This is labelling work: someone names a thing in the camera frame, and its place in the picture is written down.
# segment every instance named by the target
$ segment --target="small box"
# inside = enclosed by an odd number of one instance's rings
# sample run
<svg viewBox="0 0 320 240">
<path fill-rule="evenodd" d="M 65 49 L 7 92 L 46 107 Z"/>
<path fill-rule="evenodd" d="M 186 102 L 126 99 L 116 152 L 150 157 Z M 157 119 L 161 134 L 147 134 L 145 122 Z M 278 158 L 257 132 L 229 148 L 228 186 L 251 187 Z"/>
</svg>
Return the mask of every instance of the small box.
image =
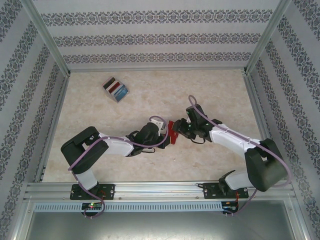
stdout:
<svg viewBox="0 0 320 240">
<path fill-rule="evenodd" d="M 109 77 L 109 79 L 102 84 L 102 87 L 106 95 L 116 103 L 119 103 L 129 93 L 127 87 L 113 76 Z"/>
</svg>

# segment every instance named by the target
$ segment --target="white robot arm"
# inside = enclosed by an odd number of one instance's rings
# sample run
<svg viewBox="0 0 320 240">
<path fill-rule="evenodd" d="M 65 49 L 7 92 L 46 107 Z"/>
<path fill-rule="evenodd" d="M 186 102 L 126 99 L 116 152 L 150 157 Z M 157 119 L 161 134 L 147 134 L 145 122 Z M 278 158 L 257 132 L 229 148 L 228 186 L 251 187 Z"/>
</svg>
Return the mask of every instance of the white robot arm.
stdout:
<svg viewBox="0 0 320 240">
<path fill-rule="evenodd" d="M 204 119 L 198 111 L 204 115 L 199 104 L 188 107 L 186 109 L 188 119 L 177 120 L 172 129 L 194 143 L 202 144 L 194 141 L 196 136 L 199 136 L 203 139 L 203 143 L 208 141 L 221 144 L 245 159 L 246 171 L 236 172 L 233 170 L 219 179 L 219 188 L 222 192 L 226 193 L 247 187 L 255 187 L 259 191 L 265 192 L 287 176 L 287 170 L 277 159 L 256 146 L 263 146 L 282 158 L 273 140 L 268 138 L 265 140 L 252 139 L 232 130 L 233 133 L 243 138 L 241 139 L 231 134 L 229 128 L 221 121 L 213 119 L 212 122 L 215 123 L 213 125 Z"/>
</svg>

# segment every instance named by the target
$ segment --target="beige marble floor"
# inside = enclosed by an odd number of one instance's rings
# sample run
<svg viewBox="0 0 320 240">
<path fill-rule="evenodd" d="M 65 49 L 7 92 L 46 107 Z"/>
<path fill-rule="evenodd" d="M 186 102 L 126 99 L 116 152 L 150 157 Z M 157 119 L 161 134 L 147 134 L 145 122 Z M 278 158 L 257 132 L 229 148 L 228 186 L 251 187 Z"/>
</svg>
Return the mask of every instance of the beige marble floor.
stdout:
<svg viewBox="0 0 320 240">
<path fill-rule="evenodd" d="M 101 84 L 113 76 L 130 90 L 115 103 Z M 101 133 L 124 136 L 140 130 L 150 116 L 186 118 L 188 95 L 205 114 L 252 138 L 260 138 L 240 70 L 128 71 L 72 73 L 59 117 L 44 182 L 74 182 L 60 147 L 89 126 Z M 103 155 L 93 166 L 98 181 L 217 180 L 245 161 L 224 146 L 197 145 L 182 135 L 175 145 L 134 157 Z"/>
</svg>

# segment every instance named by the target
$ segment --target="aluminum frame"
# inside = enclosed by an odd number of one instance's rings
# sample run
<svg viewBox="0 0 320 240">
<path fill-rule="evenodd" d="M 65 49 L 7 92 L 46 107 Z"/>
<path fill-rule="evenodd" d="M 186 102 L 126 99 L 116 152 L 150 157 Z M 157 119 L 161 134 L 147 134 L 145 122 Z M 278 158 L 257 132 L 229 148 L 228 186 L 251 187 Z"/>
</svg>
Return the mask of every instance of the aluminum frame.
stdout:
<svg viewBox="0 0 320 240">
<path fill-rule="evenodd" d="M 70 73 L 68 65 L 62 56 L 60 50 L 57 47 L 57 44 L 50 34 L 44 20 L 42 19 L 40 13 L 38 12 L 33 0 L 21 0 L 21 4 L 25 11 L 28 13 L 31 18 L 33 24 L 36 26 L 39 34 L 42 37 L 42 40 L 47 45 L 50 53 L 52 54 L 54 60 L 58 64 L 60 70 L 64 77 L 67 77 Z"/>
<path fill-rule="evenodd" d="M 221 202 L 234 201 L 234 198 L 205 199 L 203 189 L 199 183 L 214 183 L 217 181 L 177 181 L 177 182 L 102 182 L 115 184 L 114 200 L 105 203 L 188 203 L 188 202 Z M 37 203 L 70 202 L 89 203 L 88 201 L 70 200 L 73 182 L 41 182 L 29 183 L 22 200 L 21 210 L 11 236 L 11 240 L 24 240 L 27 237 L 32 216 Z M 248 188 L 251 195 L 254 188 Z M 310 235 L 302 216 L 296 193 L 291 184 L 283 188 L 272 187 L 266 192 L 257 192 L 253 201 L 280 200 L 284 202 L 289 222 L 296 240 L 309 240 Z"/>
<path fill-rule="evenodd" d="M 42 159 L 39 163 L 39 168 L 38 168 L 39 170 L 36 173 L 35 182 L 42 181 L 42 176 L 44 174 L 44 168 L 46 167 L 48 159 L 49 159 L 50 150 L 51 150 L 52 144 L 54 142 L 54 136 L 55 136 L 55 133 L 57 130 L 59 117 L 60 117 L 62 107 L 64 105 L 65 97 L 67 94 L 69 80 L 70 80 L 70 75 L 68 74 L 66 76 L 66 80 L 64 81 L 64 86 L 62 87 L 62 94 L 61 94 L 61 97 L 60 97 L 58 105 L 57 105 L 56 114 L 54 115 L 53 120 L 52 120 L 53 124 L 49 130 L 48 141 L 45 145 L 44 154 L 42 155 Z"/>
<path fill-rule="evenodd" d="M 245 66 L 246 73 L 251 73 L 252 70 L 255 68 L 257 61 L 259 60 L 262 52 L 264 51 L 267 43 L 269 42 L 272 34 L 274 33 L 275 29 L 277 28 L 280 19 L 286 12 L 291 0 L 280 0 L 276 9 L 274 10 L 270 21 L 268 22 L 266 28 L 264 29 L 251 57 Z"/>
</svg>

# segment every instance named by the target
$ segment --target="wall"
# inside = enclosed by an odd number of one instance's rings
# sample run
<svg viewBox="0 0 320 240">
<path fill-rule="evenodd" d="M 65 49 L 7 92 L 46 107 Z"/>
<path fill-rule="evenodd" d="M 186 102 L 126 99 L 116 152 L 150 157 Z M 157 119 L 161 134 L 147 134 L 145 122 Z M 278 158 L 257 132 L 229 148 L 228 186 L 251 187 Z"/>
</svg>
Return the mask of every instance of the wall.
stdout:
<svg viewBox="0 0 320 240">
<path fill-rule="evenodd" d="M 25 9 L 0 0 L 0 240 L 33 182 L 65 78 Z"/>
<path fill-rule="evenodd" d="M 279 0 L 35 0 L 71 70 L 245 67 Z"/>
<path fill-rule="evenodd" d="M 291 165 L 312 239 L 320 239 L 319 4 L 290 3 L 251 74 L 271 137 Z"/>
</svg>

